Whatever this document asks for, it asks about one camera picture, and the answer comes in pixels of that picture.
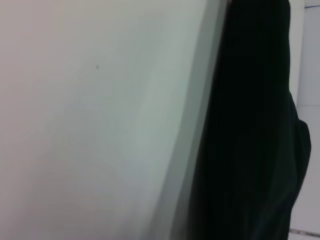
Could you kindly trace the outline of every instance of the black fabric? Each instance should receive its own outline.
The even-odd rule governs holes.
[[[289,92],[288,0],[233,0],[191,195],[189,239],[286,240],[311,151]]]

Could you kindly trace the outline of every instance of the dark cloth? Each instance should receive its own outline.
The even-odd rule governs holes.
[[[288,0],[233,0],[215,70],[189,239],[286,240],[311,152],[289,92]]]

